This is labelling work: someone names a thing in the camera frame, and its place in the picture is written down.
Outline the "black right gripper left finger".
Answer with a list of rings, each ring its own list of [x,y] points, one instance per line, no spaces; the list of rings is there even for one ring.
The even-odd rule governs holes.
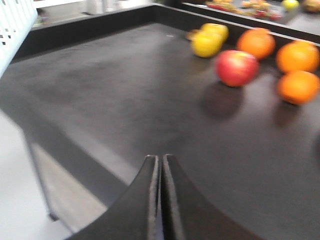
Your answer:
[[[155,240],[159,191],[159,157],[147,155],[121,197],[70,240]]]

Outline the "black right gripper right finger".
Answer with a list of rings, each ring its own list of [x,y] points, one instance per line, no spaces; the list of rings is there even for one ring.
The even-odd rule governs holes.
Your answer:
[[[166,240],[260,239],[211,204],[172,154],[162,160],[161,215]]]

